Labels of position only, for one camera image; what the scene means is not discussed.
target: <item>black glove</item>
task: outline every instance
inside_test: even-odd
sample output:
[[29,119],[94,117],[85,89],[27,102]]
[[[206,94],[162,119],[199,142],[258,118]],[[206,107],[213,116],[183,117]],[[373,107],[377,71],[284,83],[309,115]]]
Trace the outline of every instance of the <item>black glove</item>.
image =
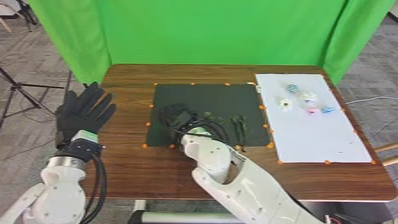
[[80,130],[98,134],[100,129],[114,115],[116,105],[110,104],[112,94],[107,95],[101,102],[96,104],[103,96],[103,89],[94,82],[85,88],[84,93],[77,96],[73,91],[68,92],[66,102],[59,106],[57,115],[57,148],[64,148],[71,144],[73,136]]

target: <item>orange dot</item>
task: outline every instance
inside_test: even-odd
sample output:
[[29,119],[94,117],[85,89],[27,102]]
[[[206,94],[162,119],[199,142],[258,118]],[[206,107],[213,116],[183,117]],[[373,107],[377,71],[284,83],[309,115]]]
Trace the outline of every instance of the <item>orange dot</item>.
[[274,142],[270,142],[270,144],[267,145],[267,148],[268,148],[268,149],[274,148]]

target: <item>tripod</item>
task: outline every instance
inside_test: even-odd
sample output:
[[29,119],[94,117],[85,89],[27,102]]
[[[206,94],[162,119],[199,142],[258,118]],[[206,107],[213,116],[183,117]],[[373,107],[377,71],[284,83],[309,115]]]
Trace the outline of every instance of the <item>tripod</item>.
[[[4,108],[4,113],[2,113],[2,117],[0,117],[0,130],[2,130],[2,125],[4,125],[4,120],[5,120],[5,118],[11,117],[11,116],[14,116],[14,115],[20,114],[20,113],[25,113],[29,110],[32,110],[32,109],[41,109],[45,112],[48,112],[50,114],[53,114],[52,110],[48,109],[48,107],[45,106],[45,104],[43,104],[41,102],[43,102],[45,96],[46,96],[46,94],[48,94],[48,90],[50,90],[50,89],[64,89],[64,87],[59,87],[59,86],[46,86],[46,85],[34,85],[34,84],[23,84],[23,83],[16,82],[2,68],[0,68],[0,74],[2,74],[2,78],[4,78],[4,80],[5,80],[5,81],[9,82],[9,84],[11,84],[11,88],[9,88],[9,98],[7,98],[5,108]],[[36,87],[36,88],[46,88],[39,100],[34,98],[34,96],[32,96],[32,95],[29,94],[29,92],[25,91],[23,86]],[[11,105],[13,96],[14,96],[14,92],[16,92],[16,91],[21,93],[21,96],[23,96],[25,99],[29,100],[29,102],[30,102],[30,104],[32,104],[32,107],[29,107],[27,109],[23,109],[23,110],[18,111],[18,112],[7,114],[7,112],[9,112],[9,105]]]

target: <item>green screen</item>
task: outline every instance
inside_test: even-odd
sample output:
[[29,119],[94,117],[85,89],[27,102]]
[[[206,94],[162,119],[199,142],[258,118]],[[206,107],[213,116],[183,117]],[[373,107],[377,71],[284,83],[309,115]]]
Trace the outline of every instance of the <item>green screen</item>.
[[393,0],[30,0],[80,82],[112,64],[318,65],[343,78]]

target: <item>white paper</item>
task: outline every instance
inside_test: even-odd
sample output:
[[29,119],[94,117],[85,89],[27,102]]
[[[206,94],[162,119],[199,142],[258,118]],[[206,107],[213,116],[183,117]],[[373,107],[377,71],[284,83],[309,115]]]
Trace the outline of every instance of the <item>white paper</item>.
[[[371,162],[371,156],[355,134],[350,120],[341,111],[322,75],[307,74],[258,74],[258,85],[279,160],[286,163]],[[318,107],[329,106],[336,111],[329,114],[309,115],[307,104],[286,90],[295,84],[300,91],[313,92],[318,96]],[[283,111],[281,99],[293,102],[293,109]]]

